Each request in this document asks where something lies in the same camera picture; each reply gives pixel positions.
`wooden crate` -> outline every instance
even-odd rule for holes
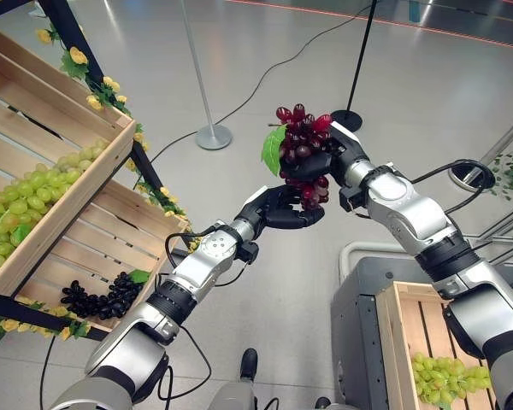
[[[394,282],[376,296],[380,340],[386,371],[387,396],[392,410],[437,410],[416,395],[410,358],[417,352],[430,357],[453,357],[466,367],[486,366],[465,354],[447,329],[442,310],[445,301],[430,284]],[[456,399],[452,410],[493,410],[491,389]]]
[[[121,271],[156,274],[165,261],[166,236],[186,227],[184,220],[165,218],[139,194],[106,183],[132,149],[135,121],[115,108],[92,110],[86,104],[89,93],[0,33],[0,190],[39,162],[52,166],[80,147],[99,139],[109,142],[0,268],[1,295],[18,291],[56,306],[61,288],[75,278],[88,293],[107,294],[109,281]],[[109,330],[115,322],[95,325]]]

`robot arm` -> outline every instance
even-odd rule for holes
[[[337,154],[323,157],[315,169],[327,169],[342,186],[341,205],[366,208],[415,257],[441,297],[452,300],[446,324],[466,353],[487,360],[500,408],[513,408],[513,289],[469,247],[437,202],[420,196],[392,167],[375,167],[341,125],[332,124],[331,136]]]
[[[148,397],[168,367],[166,346],[235,259],[249,264],[256,259],[258,247],[252,240],[262,229],[298,229],[323,217],[322,209],[293,210],[298,195],[289,186],[263,187],[232,223],[217,220],[198,249],[104,338],[87,362],[86,377],[51,409],[130,410]]]

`gray floor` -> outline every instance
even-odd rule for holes
[[[177,2],[76,0],[80,24],[106,74],[122,85],[129,107],[144,123],[150,154],[204,125],[204,114]],[[262,72],[293,55],[308,38],[342,20],[222,0],[189,0],[203,76],[215,118],[241,103]],[[43,58],[59,64],[60,50],[33,36],[41,20],[17,9],[0,29]],[[345,104],[364,21],[356,20],[315,41],[295,62],[278,68],[239,113],[225,121],[234,134],[226,149],[199,149],[193,138],[177,143],[156,169],[196,228],[231,219],[261,185],[278,180],[260,162],[262,139],[279,105],[306,104],[319,114]],[[358,133],[377,163],[394,161],[409,176],[460,158],[479,158],[513,123],[513,49],[414,28],[376,24],[354,109],[364,118]],[[122,170],[117,179],[132,185]],[[446,206],[467,193],[445,175],[421,192]],[[478,232],[513,203],[484,195],[458,212],[467,232]],[[258,261],[231,287],[213,291],[186,325],[213,366],[213,380],[173,403],[173,410],[206,408],[225,380],[236,377],[246,347],[259,351],[256,392],[261,403],[311,407],[332,395],[329,302],[338,288],[338,254],[355,240],[391,241],[380,226],[342,211],[306,231],[266,231]],[[48,341],[8,335],[0,343],[0,410],[35,409]],[[45,384],[50,402],[81,375],[94,343],[58,342]],[[175,391],[194,385],[205,367],[186,337],[168,350]],[[156,398],[140,409],[158,409]]]

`shoe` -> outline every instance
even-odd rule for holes
[[[239,368],[239,378],[255,381],[257,375],[258,354],[253,348],[248,348],[241,358],[241,367]]]
[[[317,401],[315,402],[315,406],[314,408],[327,408],[331,405],[331,401],[328,400],[328,398],[326,397],[320,397],[319,399],[317,399]]]

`wooden shelf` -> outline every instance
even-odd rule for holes
[[[56,306],[74,279],[88,293],[106,295],[119,272],[156,274],[166,259],[165,238],[186,228],[184,220],[165,218],[139,194],[109,181],[132,150],[135,121],[115,108],[92,110],[89,94],[0,33],[0,190],[39,162],[52,166],[98,140],[109,143],[0,267],[0,295]],[[92,324],[110,330],[116,321]]]

